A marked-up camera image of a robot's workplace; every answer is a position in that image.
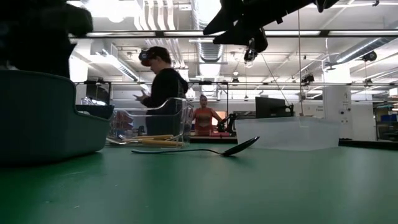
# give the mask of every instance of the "man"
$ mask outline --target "man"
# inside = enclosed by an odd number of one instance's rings
[[[169,98],[185,98],[188,91],[188,83],[180,74],[171,67],[171,58],[167,49],[163,47],[151,47],[145,56],[140,58],[141,64],[156,74],[152,82],[151,94],[142,91],[142,96],[136,96],[143,105],[148,108],[162,106]],[[148,117],[147,134],[180,134],[180,117],[178,112],[182,109],[177,101],[169,101],[158,110],[150,110],[147,115],[169,115]]]

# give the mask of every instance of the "plastic bin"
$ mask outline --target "plastic bin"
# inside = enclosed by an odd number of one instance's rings
[[[192,118],[193,105],[183,98],[170,98],[158,108],[115,109],[108,138],[135,139],[132,146],[184,147]]]
[[[288,117],[235,121],[238,143],[255,136],[261,149],[310,151],[338,147],[340,123],[319,118]]]
[[[104,147],[112,106],[106,107],[108,117],[83,114],[75,106],[75,84],[67,78],[18,70],[0,75],[7,83],[1,90],[0,166],[58,162]]]
[[[89,115],[104,119],[111,119],[113,115],[114,106],[100,106],[100,105],[76,105],[76,110],[79,112],[87,112]]]

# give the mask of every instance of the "black spoon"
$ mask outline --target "black spoon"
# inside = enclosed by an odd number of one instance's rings
[[[245,141],[242,144],[238,144],[237,146],[232,147],[231,149],[228,149],[225,152],[216,152],[210,149],[182,149],[182,150],[162,150],[162,151],[142,151],[142,150],[135,150],[133,149],[132,152],[134,153],[139,153],[139,154],[163,154],[163,153],[174,153],[174,152],[195,152],[195,151],[208,151],[208,152],[214,152],[217,153],[221,156],[232,156],[233,154],[236,154],[238,152],[241,152],[245,149],[247,149],[249,146],[253,145],[260,137],[254,137],[248,141]]]

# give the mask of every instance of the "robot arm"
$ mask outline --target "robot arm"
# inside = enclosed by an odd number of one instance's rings
[[[217,131],[219,133],[228,132],[232,136],[236,136],[236,131],[233,131],[235,120],[237,118],[237,114],[231,113],[222,121],[217,124]]]

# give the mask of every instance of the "green tabletop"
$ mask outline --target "green tabletop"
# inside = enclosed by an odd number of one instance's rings
[[[0,169],[0,223],[398,223],[397,157],[347,147],[248,149],[231,158],[108,147]]]

